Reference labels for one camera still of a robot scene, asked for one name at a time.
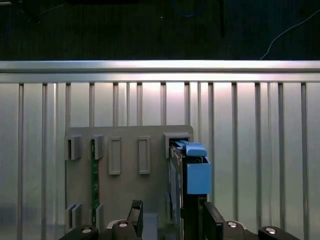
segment gray clip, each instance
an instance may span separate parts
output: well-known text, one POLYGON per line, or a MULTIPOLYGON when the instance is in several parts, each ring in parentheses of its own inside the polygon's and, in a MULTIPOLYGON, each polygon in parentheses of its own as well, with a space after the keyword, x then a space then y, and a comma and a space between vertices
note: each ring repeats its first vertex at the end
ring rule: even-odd
POLYGON ((105 155, 105 138, 103 135, 93 135, 91 140, 94 140, 94 159, 98 160, 105 155))
POLYGON ((64 159, 77 160, 81 158, 81 137, 66 136, 64 141, 64 159))
POLYGON ((99 233, 102 233, 105 229, 105 211, 104 206, 100 204, 95 209, 95 217, 96 217, 96 223, 95 226, 99 230, 99 233))

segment black plastic part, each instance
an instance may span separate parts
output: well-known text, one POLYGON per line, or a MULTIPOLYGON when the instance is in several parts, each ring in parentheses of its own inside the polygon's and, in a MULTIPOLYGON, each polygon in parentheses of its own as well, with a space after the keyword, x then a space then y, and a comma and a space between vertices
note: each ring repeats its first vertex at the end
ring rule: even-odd
POLYGON ((130 221, 118 221, 112 227, 112 240, 141 240, 130 221))
POLYGON ((97 240, 98 237, 99 231, 97 228, 91 225, 84 225, 82 227, 76 227, 75 229, 71 230, 66 235, 61 237, 59 240, 97 240))
POLYGON ((127 221, 131 222, 138 238, 142 237, 142 231, 144 229, 144 204, 141 200, 133 200, 131 210, 127 217, 127 221))
POLYGON ((259 240, 299 240, 290 233, 281 230, 275 226, 264 226, 258 230, 259 240), (266 229, 274 229, 275 234, 271 234, 266 231, 266 229))
POLYGON ((202 222, 204 239, 223 240, 225 220, 211 202, 203 204, 202 222))

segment vertical metal bar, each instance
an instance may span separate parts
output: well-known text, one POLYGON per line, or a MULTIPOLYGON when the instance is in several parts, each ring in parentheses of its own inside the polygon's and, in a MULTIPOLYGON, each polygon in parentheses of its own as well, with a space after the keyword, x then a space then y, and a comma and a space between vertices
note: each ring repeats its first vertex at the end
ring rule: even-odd
POLYGON ((279 169, 280 169, 280 227, 286 230, 286 177, 285 177, 285 124, 284 124, 284 88, 278 85, 279 102, 279 169))
POLYGON ((119 123, 119 107, 118 107, 118 102, 119 102, 119 85, 118 83, 113 84, 113 126, 118 126, 119 123))
POLYGON ((233 160, 233 219, 239 220, 239 156, 238 156, 238 89, 237 84, 231 85, 232 102, 232 160, 233 160))
POLYGON ((0 236, 17 239, 19 85, 0 84, 0 236))
POLYGON ((142 125, 142 83, 137 83, 136 86, 136 101, 137 101, 137 106, 136 106, 136 111, 137 111, 137 116, 136 116, 136 122, 138 126, 142 125))
POLYGON ((272 179, 272 159, 271 159, 271 128, 270 128, 270 106, 269 106, 269 83, 260 83, 260 176, 261 176, 261 190, 258 187, 258 194, 261 196, 261 223, 258 227, 271 225, 271 179, 272 179))
POLYGON ((224 218, 236 219, 233 89, 230 82, 215 82, 212 90, 214 203, 224 218))
POLYGON ((94 126, 110 127, 113 125, 113 83, 94 84, 94 126))
POLYGON ((18 183, 17 183, 17 240, 22 240, 23 232, 23 191, 24 191, 24 86, 19 85, 18 116, 18 183))
POLYGON ((138 125, 138 92, 137 83, 128 83, 128 125, 138 125))
POLYGON ((199 88, 199 140, 208 154, 211 154, 209 145, 209 86, 207 82, 201 82, 199 88))
POLYGON ((70 86, 70 127, 89 127, 89 88, 89 83, 72 83, 70 86))
POLYGON ((257 135, 255 84, 237 84, 239 221, 257 229, 257 135))
POLYGON ((45 102, 42 108, 42 122, 45 128, 45 149, 42 153, 45 160, 45 225, 46 239, 55 240, 57 237, 57 214, 58 214, 58 191, 57 191, 57 84, 50 83, 43 91, 43 99, 45 102))
POLYGON ((185 83, 166 83, 166 124, 185 124, 185 83))
POLYGON ((307 119, 307 86, 301 85, 301 124, 302 124, 302 186, 303 186, 303 237, 309 240, 309 177, 308 177, 308 119, 307 119))
POLYGON ((256 136, 256 226, 262 226, 262 145, 261 145, 261 85, 255 84, 255 136, 256 136))
POLYGON ((190 125, 193 128, 193 141, 199 142, 199 90, 198 83, 191 82, 189 85, 189 93, 190 93, 190 125))
POLYGON ((307 141, 307 169, 304 169, 304 175, 308 177, 308 186, 303 186, 306 194, 303 202, 308 201, 309 213, 309 239, 320 239, 319 228, 319 209, 320 209, 320 191, 319 191, 319 156, 320 156, 320 104, 319 104, 320 83, 307 83, 306 84, 306 141, 307 141))
POLYGON ((184 84, 184 122, 186 125, 190 125, 190 118, 191 118, 191 86, 189 82, 184 84))
POLYGON ((67 96, 67 86, 65 83, 58 83, 56 85, 56 91, 54 92, 54 97, 56 99, 56 128, 55 131, 55 191, 56 191, 56 208, 55 212, 55 222, 56 226, 54 231, 54 240, 59 239, 63 236, 65 228, 65 209, 66 204, 66 178, 61 176, 66 176, 66 161, 62 161, 65 157, 65 135, 67 119, 70 115, 70 109, 67 108, 68 96, 67 96))
POLYGON ((95 125, 95 85, 89 85, 89 126, 95 125))
POLYGON ((161 125, 161 85, 160 82, 142 83, 142 125, 161 125))
POLYGON ((212 202, 215 204, 215 134, 214 134, 214 126, 215 126, 215 111, 214 111, 214 86, 213 83, 208 84, 208 131, 209 131, 209 147, 208 147, 208 157, 211 161, 211 181, 212 181, 212 189, 211 194, 207 196, 208 202, 212 202))
POLYGON ((118 126, 128 125, 128 93, 127 83, 118 84, 118 126))
POLYGON ((167 86, 165 82, 160 84, 160 122, 161 125, 167 125, 167 86))
POLYGON ((42 86, 42 136, 41 136, 41 239, 47 239, 47 108, 48 108, 47 85, 42 86))
POLYGON ((43 85, 25 84, 23 97, 22 238, 41 238, 43 85))
POLYGON ((300 83, 283 84, 286 231, 304 238, 302 96, 300 83))
POLYGON ((277 83, 268 83, 268 129, 270 151, 270 221, 271 225, 280 227, 280 131, 279 131, 279 90, 277 83))

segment silver bolt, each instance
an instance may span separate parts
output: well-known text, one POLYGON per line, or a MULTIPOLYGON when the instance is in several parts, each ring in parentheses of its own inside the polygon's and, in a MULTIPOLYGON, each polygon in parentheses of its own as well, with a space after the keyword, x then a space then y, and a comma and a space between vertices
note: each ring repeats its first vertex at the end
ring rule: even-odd
POLYGON ((83 233, 83 234, 88 234, 88 233, 90 233, 90 232, 91 232, 91 229, 90 229, 90 228, 85 228, 85 229, 82 230, 82 233, 83 233))
POLYGON ((265 229, 266 232, 270 233, 270 234, 276 234, 276 230, 274 230, 273 228, 266 228, 265 229))
POLYGON ((231 227, 231 228, 236 228, 238 225, 235 223, 235 222, 228 222, 228 226, 231 227))

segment rectangular slot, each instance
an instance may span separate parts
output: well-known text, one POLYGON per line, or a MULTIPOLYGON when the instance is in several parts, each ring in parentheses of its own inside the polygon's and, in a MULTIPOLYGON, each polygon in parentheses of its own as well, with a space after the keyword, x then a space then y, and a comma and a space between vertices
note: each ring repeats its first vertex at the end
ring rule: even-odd
POLYGON ((71 140, 67 140, 68 148, 67 148, 67 154, 68 154, 68 160, 71 160, 71 140))
POLYGON ((165 137, 165 157, 168 159, 170 157, 169 145, 172 140, 187 140, 188 142, 194 141, 193 133, 189 132, 164 132, 165 137))
POLYGON ((140 136, 139 147, 139 174, 150 174, 150 136, 140 136))
POLYGON ((109 142, 109 174, 120 175, 121 173, 121 137, 114 136, 109 142))

